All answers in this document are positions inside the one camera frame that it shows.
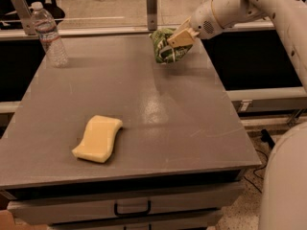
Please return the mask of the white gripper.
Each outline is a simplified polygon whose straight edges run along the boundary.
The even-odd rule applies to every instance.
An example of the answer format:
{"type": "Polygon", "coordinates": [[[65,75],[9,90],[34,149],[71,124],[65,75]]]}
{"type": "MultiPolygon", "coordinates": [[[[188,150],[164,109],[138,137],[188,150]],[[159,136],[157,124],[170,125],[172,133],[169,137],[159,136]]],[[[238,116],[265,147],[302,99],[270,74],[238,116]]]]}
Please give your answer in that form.
{"type": "Polygon", "coordinates": [[[192,45],[196,37],[210,39],[222,32],[223,28],[214,15],[213,0],[209,0],[198,6],[192,16],[176,28],[167,42],[173,48],[183,47],[192,45]]]}

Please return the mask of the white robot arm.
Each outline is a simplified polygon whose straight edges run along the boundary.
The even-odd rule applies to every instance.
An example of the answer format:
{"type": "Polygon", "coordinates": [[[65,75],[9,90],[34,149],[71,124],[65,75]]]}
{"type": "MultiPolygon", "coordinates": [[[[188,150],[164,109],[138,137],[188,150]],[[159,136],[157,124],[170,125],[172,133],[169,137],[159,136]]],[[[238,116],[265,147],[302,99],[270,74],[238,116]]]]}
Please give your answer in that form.
{"type": "MultiPolygon", "coordinates": [[[[210,0],[167,40],[176,52],[237,24],[266,16],[279,37],[290,74],[275,72],[279,88],[307,85],[307,5],[302,0],[210,0]]],[[[307,125],[284,133],[272,148],[263,182],[259,230],[307,230],[307,125]]]]}

